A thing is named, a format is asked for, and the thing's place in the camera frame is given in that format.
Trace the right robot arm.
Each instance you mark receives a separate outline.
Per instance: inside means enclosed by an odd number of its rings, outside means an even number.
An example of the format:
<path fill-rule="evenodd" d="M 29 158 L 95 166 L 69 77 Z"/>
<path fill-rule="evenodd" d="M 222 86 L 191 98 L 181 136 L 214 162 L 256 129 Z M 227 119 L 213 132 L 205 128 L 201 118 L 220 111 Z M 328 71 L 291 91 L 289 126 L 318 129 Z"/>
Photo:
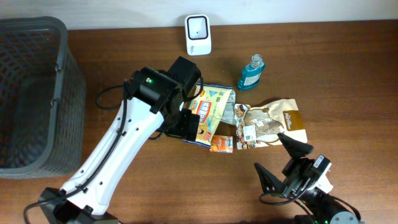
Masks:
<path fill-rule="evenodd" d="M 326 176 L 330 160 L 323 155 L 309 159 L 307 155 L 313 151 L 313 146 L 282 133 L 278 137 L 290 156 L 282 170 L 285 179 L 280 181 L 260 163 L 255 163 L 263 191 L 259 201 L 272 206 L 297 204 L 305 214 L 296 215 L 294 223 L 362 223 L 356 208 L 330 195 L 333 186 Z"/>

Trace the small orange snack packet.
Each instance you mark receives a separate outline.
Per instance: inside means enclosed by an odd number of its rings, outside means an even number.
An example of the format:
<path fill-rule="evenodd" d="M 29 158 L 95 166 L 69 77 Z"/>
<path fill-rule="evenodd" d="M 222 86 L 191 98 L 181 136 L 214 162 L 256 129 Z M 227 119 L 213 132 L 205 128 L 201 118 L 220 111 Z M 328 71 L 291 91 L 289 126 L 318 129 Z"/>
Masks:
<path fill-rule="evenodd" d="M 210 152 L 232 153 L 233 137 L 214 135 L 211 140 Z"/>

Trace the silver foil snack packet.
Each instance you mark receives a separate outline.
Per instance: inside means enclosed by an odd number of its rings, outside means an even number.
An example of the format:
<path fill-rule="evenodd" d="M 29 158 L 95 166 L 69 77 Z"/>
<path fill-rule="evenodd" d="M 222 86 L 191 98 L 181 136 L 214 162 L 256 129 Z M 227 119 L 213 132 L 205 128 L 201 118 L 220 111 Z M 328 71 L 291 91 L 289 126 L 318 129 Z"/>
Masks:
<path fill-rule="evenodd" d="M 221 117 L 221 122 L 235 126 L 236 120 L 234 118 L 234 106 L 236 103 L 236 93 L 231 90 L 229 97 L 224 108 L 223 115 Z"/>

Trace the beige PanTree snack pouch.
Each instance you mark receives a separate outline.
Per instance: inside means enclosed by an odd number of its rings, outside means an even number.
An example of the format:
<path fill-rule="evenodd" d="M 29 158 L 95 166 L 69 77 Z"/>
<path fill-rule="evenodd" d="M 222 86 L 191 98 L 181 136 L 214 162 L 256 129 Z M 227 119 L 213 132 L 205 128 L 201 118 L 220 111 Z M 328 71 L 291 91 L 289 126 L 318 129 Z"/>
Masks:
<path fill-rule="evenodd" d="M 306 143 L 304 120 L 294 99 L 281 99 L 260 107 L 234 106 L 237 149 L 281 145 L 278 134 Z"/>

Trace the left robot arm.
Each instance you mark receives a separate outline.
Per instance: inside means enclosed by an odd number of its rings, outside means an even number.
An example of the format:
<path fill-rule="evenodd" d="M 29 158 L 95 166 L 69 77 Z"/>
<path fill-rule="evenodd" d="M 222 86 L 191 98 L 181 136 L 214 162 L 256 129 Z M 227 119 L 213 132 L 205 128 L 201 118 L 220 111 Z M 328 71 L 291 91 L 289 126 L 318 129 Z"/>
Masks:
<path fill-rule="evenodd" d="M 197 65 L 179 57 L 167 70 L 144 67 L 122 85 L 111 126 L 79 170 L 60 189 L 47 187 L 39 206 L 49 223 L 119 223 L 107 209 L 113 193 L 154 132 L 194 141 L 199 117 L 182 106 L 202 81 Z"/>

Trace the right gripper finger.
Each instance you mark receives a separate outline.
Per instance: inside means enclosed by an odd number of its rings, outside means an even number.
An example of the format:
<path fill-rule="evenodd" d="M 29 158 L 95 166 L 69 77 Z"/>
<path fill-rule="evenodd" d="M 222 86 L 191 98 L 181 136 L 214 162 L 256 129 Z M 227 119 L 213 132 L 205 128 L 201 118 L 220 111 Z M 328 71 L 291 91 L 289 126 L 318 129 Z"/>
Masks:
<path fill-rule="evenodd" d="M 288 152 L 289 156 L 292 158 L 305 157 L 308 154 L 312 153 L 314 149 L 312 145 L 295 140 L 283 133 L 278 133 L 277 135 L 279 137 L 280 142 Z"/>
<path fill-rule="evenodd" d="M 284 191 L 283 183 L 260 163 L 256 162 L 254 167 L 259 176 L 264 194 L 281 194 Z"/>

